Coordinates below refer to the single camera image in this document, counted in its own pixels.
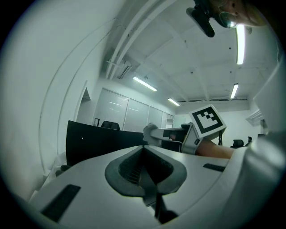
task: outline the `black partition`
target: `black partition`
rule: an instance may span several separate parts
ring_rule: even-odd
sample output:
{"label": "black partition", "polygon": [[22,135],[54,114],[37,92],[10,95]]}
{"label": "black partition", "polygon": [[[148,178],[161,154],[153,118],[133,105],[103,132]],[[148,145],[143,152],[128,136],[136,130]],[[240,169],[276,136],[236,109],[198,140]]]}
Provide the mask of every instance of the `black partition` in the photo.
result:
{"label": "black partition", "polygon": [[137,145],[147,145],[143,133],[120,131],[68,121],[67,165]]}

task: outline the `forearm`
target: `forearm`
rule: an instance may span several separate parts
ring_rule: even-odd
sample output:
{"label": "forearm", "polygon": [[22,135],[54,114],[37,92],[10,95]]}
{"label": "forearm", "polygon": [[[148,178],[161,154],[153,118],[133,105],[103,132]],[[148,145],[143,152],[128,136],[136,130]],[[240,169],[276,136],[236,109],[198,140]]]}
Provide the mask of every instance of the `forearm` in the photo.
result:
{"label": "forearm", "polygon": [[204,157],[218,157],[218,158],[231,158],[234,149],[216,145],[208,139],[203,139],[199,144],[196,155]]}

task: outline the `white cube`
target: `white cube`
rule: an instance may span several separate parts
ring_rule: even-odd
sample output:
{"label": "white cube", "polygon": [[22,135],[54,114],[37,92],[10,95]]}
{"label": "white cube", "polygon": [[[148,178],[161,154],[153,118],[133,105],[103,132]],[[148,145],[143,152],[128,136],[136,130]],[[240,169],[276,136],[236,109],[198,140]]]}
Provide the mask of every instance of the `white cube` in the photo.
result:
{"label": "white cube", "polygon": [[207,105],[189,112],[200,138],[210,140],[219,136],[219,132],[227,128],[223,119],[213,105]]}

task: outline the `white cabinet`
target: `white cabinet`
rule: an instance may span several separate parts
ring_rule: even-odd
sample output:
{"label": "white cabinet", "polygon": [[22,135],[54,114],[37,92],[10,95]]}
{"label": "white cabinet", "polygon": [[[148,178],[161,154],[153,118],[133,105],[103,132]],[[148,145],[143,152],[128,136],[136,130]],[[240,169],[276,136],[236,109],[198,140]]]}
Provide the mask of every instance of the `white cabinet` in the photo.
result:
{"label": "white cabinet", "polygon": [[103,121],[118,123],[120,130],[123,129],[124,118],[129,98],[102,90],[95,110],[95,119],[99,119],[99,127]]}
{"label": "white cabinet", "polygon": [[166,127],[165,128],[172,128],[173,127],[173,116],[170,114],[167,114],[167,122],[166,122]]}
{"label": "white cabinet", "polygon": [[149,106],[130,99],[123,130],[143,133],[147,125],[148,112]]}
{"label": "white cabinet", "polygon": [[164,129],[166,128],[166,122],[167,122],[167,113],[163,112],[161,128]]}
{"label": "white cabinet", "polygon": [[154,107],[150,107],[148,114],[148,124],[154,123],[158,128],[161,128],[162,125],[162,111]]}

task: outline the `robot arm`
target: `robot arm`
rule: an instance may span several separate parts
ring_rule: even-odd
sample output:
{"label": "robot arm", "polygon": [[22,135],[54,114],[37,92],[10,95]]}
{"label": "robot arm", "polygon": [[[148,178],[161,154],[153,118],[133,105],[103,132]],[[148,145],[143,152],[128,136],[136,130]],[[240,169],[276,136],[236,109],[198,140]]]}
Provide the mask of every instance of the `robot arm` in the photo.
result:
{"label": "robot arm", "polygon": [[181,128],[158,129],[149,124],[144,129],[144,140],[156,146],[162,145],[159,141],[180,143],[180,152],[194,155],[203,138],[213,140],[227,127],[213,105],[191,111],[189,115],[193,122],[182,124]]}

